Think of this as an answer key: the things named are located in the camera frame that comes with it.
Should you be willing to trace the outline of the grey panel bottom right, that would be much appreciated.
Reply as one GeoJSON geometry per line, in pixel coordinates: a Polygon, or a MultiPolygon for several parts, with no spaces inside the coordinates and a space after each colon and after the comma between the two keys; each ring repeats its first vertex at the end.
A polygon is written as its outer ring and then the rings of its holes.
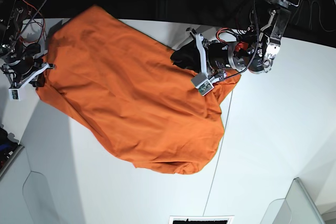
{"type": "Polygon", "coordinates": [[[261,224],[323,224],[324,220],[306,190],[302,180],[297,177],[283,199],[272,201],[261,224]]]}

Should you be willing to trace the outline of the grey panel bottom left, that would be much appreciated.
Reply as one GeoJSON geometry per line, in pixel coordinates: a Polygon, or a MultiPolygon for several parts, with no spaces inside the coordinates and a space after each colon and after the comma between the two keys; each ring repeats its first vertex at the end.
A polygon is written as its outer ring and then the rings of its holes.
{"type": "Polygon", "coordinates": [[[58,223],[48,181],[31,170],[22,146],[1,171],[1,223],[58,223]]]}

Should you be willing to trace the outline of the white black calibration card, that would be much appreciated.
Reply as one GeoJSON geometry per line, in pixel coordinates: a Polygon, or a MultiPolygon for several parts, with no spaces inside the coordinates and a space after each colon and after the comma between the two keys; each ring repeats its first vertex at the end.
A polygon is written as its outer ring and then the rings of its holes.
{"type": "Polygon", "coordinates": [[[170,216],[168,224],[230,224],[233,223],[234,218],[234,216],[170,216]]]}

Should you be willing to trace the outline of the grey panel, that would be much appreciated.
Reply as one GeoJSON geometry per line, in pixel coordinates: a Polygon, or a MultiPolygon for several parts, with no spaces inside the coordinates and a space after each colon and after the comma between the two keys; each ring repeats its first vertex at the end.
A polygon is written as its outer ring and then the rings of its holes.
{"type": "Polygon", "coordinates": [[[272,201],[261,224],[323,224],[324,220],[306,190],[302,180],[297,177],[283,199],[272,201]]]}
{"type": "Polygon", "coordinates": [[[22,146],[1,171],[1,223],[58,223],[48,181],[31,170],[22,146]]]}

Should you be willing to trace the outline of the clutter bin left edge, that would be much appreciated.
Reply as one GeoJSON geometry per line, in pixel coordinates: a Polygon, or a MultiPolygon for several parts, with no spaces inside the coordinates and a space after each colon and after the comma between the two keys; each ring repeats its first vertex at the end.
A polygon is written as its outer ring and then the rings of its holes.
{"type": "Polygon", "coordinates": [[[1,134],[0,134],[0,159],[1,159],[1,165],[0,168],[3,168],[6,162],[9,160],[11,155],[15,152],[15,150],[19,147],[19,145],[15,142],[12,142],[8,138],[8,133],[1,128],[1,134]]]}

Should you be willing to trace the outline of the orange t-shirt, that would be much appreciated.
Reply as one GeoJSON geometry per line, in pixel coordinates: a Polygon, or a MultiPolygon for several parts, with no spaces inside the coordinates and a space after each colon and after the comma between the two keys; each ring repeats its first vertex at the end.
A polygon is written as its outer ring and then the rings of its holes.
{"type": "Polygon", "coordinates": [[[215,156],[224,135],[220,104],[239,82],[200,95],[195,73],[174,66],[172,50],[92,6],[48,45],[39,98],[73,118],[113,156],[137,168],[190,175],[215,156]]]}

